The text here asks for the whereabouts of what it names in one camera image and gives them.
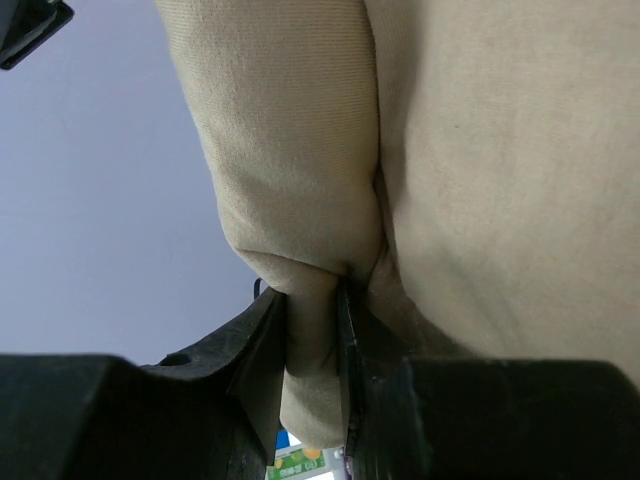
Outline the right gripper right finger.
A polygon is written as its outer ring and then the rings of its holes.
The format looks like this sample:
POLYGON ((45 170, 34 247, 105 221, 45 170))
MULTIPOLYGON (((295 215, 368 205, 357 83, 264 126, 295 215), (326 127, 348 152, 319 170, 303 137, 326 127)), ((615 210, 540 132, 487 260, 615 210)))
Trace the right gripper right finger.
POLYGON ((337 291, 344 458, 355 479, 635 479, 639 393, 584 360, 430 359, 337 291))

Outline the beige t shirt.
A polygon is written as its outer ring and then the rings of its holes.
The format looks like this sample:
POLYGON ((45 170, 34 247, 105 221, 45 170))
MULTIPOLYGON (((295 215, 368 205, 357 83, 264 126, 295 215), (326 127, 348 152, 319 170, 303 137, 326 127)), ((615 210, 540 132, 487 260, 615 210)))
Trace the beige t shirt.
POLYGON ((635 1, 161 1, 232 249, 288 296, 281 421, 342 441, 335 292, 435 357, 639 376, 635 1))

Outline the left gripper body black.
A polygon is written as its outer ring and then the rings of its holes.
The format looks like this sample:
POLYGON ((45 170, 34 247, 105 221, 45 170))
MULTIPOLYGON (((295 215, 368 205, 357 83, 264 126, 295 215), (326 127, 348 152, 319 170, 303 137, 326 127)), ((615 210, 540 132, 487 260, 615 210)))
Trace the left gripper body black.
POLYGON ((60 0, 1 0, 1 69, 13 69, 73 17, 60 0))

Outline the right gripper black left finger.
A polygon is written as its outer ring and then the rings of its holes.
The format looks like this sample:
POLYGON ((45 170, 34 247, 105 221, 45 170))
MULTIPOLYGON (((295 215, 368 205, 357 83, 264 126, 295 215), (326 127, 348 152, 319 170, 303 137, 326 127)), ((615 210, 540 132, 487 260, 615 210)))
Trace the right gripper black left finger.
POLYGON ((5 479, 261 479, 275 458, 286 299, 266 290, 156 365, 3 355, 5 479))

